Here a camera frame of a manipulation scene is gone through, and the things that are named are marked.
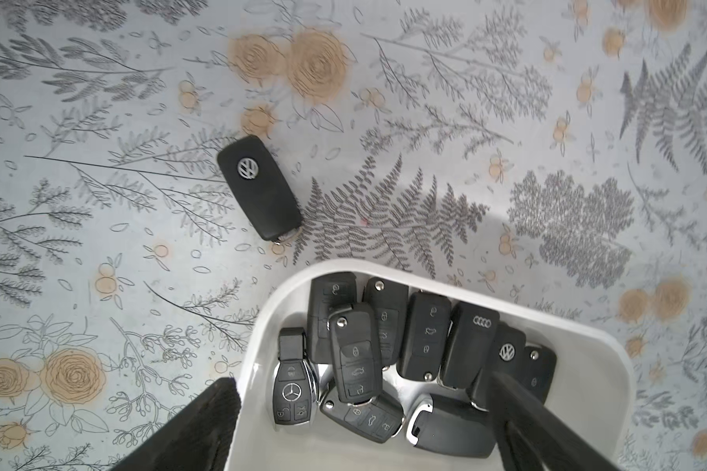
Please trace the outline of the black flip key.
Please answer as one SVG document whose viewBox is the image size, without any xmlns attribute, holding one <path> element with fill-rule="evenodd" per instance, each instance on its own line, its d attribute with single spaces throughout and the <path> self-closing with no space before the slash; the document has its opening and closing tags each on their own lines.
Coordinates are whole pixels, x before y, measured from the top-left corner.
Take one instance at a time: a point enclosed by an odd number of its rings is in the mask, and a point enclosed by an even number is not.
<svg viewBox="0 0 707 471">
<path fill-rule="evenodd" d="M 328 329 L 339 400 L 363 404 L 379 396 L 383 372 L 372 307 L 364 302 L 338 306 L 329 315 Z"/>
<path fill-rule="evenodd" d="M 383 278 L 370 278 L 363 301 L 375 314 L 381 350 L 381 364 L 389 367 L 398 361 L 404 339 L 408 308 L 408 286 Z"/>
</svg>

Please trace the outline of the black car key front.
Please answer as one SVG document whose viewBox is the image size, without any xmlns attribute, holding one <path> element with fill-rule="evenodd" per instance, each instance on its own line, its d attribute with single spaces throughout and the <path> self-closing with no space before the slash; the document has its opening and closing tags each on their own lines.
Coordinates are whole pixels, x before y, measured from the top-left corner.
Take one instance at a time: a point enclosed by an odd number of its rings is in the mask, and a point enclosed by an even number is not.
<svg viewBox="0 0 707 471">
<path fill-rule="evenodd" d="M 524 348 L 520 384 L 542 403 L 548 398 L 557 360 L 555 351 L 544 345 L 527 345 Z"/>
</svg>

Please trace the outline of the black car key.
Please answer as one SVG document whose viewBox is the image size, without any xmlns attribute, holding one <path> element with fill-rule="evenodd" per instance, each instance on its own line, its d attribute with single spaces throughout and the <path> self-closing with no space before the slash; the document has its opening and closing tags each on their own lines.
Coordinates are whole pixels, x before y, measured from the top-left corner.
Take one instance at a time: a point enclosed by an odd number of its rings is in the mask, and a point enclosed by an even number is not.
<svg viewBox="0 0 707 471">
<path fill-rule="evenodd" d="M 451 324 L 452 304 L 446 296 L 415 292 L 408 303 L 406 330 L 397 364 L 410 381 L 431 382 L 439 372 Z"/>
<path fill-rule="evenodd" d="M 480 369 L 467 395 L 471 405 L 487 411 L 489 384 L 493 373 L 505 373 L 514 379 L 522 376 L 522 355 L 526 346 L 526 334 L 505 322 L 501 322 L 491 343 L 487 359 Z"/>
<path fill-rule="evenodd" d="M 331 273 L 311 282 L 306 320 L 306 352 L 311 362 L 332 363 L 329 317 L 335 309 L 356 301 L 357 280 L 352 272 Z"/>
<path fill-rule="evenodd" d="M 524 348 L 520 384 L 542 403 L 548 398 L 557 360 L 555 351 L 544 345 L 527 345 Z"/>
<path fill-rule="evenodd" d="M 312 420 L 318 401 L 318 378 L 306 356 L 304 328 L 284 328 L 279 333 L 271 398 L 277 426 L 300 426 Z"/>
<path fill-rule="evenodd" d="M 405 422 L 402 404 L 386 389 L 367 403 L 351 405 L 341 402 L 331 383 L 322 396 L 320 411 L 346 430 L 377 444 L 396 436 Z"/>
<path fill-rule="evenodd" d="M 484 365 L 500 325 L 498 311 L 458 302 L 451 317 L 439 381 L 444 387 L 467 389 Z"/>
</svg>

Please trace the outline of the black VW logo key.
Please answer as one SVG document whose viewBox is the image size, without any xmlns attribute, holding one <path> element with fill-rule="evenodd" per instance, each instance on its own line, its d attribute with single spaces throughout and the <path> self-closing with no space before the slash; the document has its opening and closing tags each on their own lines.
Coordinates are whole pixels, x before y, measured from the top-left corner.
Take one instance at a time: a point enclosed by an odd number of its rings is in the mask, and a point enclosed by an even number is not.
<svg viewBox="0 0 707 471">
<path fill-rule="evenodd" d="M 248 135 L 217 155 L 222 175 L 261 239 L 280 243 L 302 227 L 302 212 L 262 140 Z"/>
</svg>

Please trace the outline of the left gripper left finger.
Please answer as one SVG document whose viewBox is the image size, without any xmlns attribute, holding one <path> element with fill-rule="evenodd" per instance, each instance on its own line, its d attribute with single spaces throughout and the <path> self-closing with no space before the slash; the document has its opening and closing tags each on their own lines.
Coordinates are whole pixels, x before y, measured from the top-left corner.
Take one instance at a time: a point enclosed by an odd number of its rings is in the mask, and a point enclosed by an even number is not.
<svg viewBox="0 0 707 471">
<path fill-rule="evenodd" d="M 116 470 L 223 470 L 242 402 L 233 378 L 216 380 Z"/>
</svg>

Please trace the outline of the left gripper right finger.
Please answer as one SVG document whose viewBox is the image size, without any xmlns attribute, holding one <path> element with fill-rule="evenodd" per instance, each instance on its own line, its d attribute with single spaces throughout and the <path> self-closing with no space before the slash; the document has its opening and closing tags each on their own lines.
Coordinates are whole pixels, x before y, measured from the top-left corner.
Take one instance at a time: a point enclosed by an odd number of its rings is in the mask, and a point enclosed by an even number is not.
<svg viewBox="0 0 707 471">
<path fill-rule="evenodd" d="M 488 405 L 506 470 L 606 471 L 617 468 L 505 373 L 491 376 Z"/>
</svg>

